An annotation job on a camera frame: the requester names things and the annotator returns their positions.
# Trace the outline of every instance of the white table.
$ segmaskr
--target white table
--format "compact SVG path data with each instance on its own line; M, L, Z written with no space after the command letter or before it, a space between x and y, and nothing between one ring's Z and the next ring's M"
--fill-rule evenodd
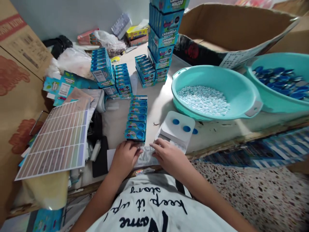
M129 74L132 75L136 72L134 57L143 54L147 54L147 44L141 45L137 49L123 55L120 62L117 64L127 63ZM146 145L154 141L155 135L168 111L177 111L173 104L173 94L171 90L172 76L178 70L188 67L188 64L176 56L173 56L172 59L172 65L169 68L166 83L159 83L152 87L142 88L140 81L138 82L137 94L148 96ZM125 140L124 131L127 123L127 115L129 113L130 100L110 99L109 101L119 102L119 109L115 111L106 111L102 114L103 134L107 136L109 149L115 149L120 142ZM260 112L252 119L210 121L203 122L204 125L196 122L195 128L198 130L198 134L192 135L187 154L232 140L239 136L249 135L263 128L268 128L304 115L308 115L308 112L295 114L271 114ZM78 186L75 186L75 188L95 183L103 178L104 176L92 178L91 165L87 164L82 181Z

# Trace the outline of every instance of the terrazzo floor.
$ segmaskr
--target terrazzo floor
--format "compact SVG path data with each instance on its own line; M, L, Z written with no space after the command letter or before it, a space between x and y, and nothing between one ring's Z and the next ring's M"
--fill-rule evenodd
M307 176L286 167L259 170L191 163L258 231L308 231Z

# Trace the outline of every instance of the white candy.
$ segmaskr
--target white candy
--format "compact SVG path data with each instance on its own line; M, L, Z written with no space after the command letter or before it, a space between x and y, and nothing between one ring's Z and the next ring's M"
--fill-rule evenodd
M223 93L210 87L186 86L177 94L186 105L201 113L225 116L231 108Z

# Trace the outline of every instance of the yellow box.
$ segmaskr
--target yellow box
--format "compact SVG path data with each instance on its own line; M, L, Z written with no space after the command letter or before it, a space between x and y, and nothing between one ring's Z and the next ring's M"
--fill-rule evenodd
M136 28L136 26L132 26L126 31L126 36L128 39L133 40L133 39L137 39L142 36L148 35L147 28L137 30L137 31L135 31L134 28Z

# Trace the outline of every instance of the teal plastic basin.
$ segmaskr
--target teal plastic basin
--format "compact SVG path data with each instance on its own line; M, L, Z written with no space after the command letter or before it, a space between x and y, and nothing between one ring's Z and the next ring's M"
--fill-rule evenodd
M309 110L309 102L291 98L262 84L252 73L252 70L258 66L263 66L264 69L277 67L294 69L297 76L303 76L304 80L309 82L309 55L298 53L271 53L253 57L247 61L245 65L246 72L244 74L255 84L260 92L264 103L262 111L270 113L295 113Z
M191 109L178 97L177 92L186 86L207 86L224 94L231 109L225 116L214 116ZM183 68L173 75L173 103L176 109L197 121L233 120L256 116L263 103L258 89L242 74L212 65Z

